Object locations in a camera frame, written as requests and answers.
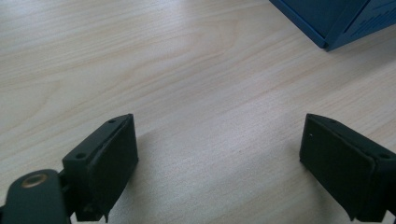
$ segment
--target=wood grain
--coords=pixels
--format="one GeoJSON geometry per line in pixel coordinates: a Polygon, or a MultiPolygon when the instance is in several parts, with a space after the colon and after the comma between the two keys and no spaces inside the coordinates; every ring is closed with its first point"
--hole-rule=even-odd
{"type": "Polygon", "coordinates": [[[0,199],[133,113],[110,223],[349,223],[299,163],[304,116],[396,151],[395,51],[392,26],[325,52],[266,0],[2,1],[0,199]]]}

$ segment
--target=screw hole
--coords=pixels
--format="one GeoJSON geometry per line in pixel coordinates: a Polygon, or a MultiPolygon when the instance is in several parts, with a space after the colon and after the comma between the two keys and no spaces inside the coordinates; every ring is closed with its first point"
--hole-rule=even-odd
{"type": "Polygon", "coordinates": [[[78,153],[76,158],[77,159],[83,159],[84,157],[86,157],[87,155],[85,153],[78,153]]]}
{"type": "Polygon", "coordinates": [[[379,154],[379,157],[381,157],[382,159],[390,159],[390,155],[385,153],[379,154]]]}
{"type": "Polygon", "coordinates": [[[43,183],[46,180],[47,180],[46,174],[31,175],[23,180],[22,187],[24,189],[29,189],[29,188],[35,187],[37,185],[40,185],[41,183],[43,183]]]}

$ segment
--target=blue box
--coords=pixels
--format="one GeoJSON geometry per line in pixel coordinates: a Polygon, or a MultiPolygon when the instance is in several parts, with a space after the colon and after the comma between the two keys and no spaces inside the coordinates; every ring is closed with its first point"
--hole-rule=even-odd
{"type": "Polygon", "coordinates": [[[336,49],[396,23],[396,0],[270,0],[320,48],[336,49]]]}

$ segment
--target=black plastic part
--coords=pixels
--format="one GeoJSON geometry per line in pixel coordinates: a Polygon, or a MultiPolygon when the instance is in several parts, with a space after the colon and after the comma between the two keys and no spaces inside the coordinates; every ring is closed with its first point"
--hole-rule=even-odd
{"type": "Polygon", "coordinates": [[[70,223],[58,173],[41,170],[14,181],[8,190],[1,223],[70,223]]]}
{"type": "Polygon", "coordinates": [[[300,160],[351,220],[395,214],[396,154],[342,123],[308,114],[300,160]]]}
{"type": "Polygon", "coordinates": [[[78,221],[98,221],[124,190],[135,165],[137,146],[133,115],[107,121],[63,159],[78,221]]]}

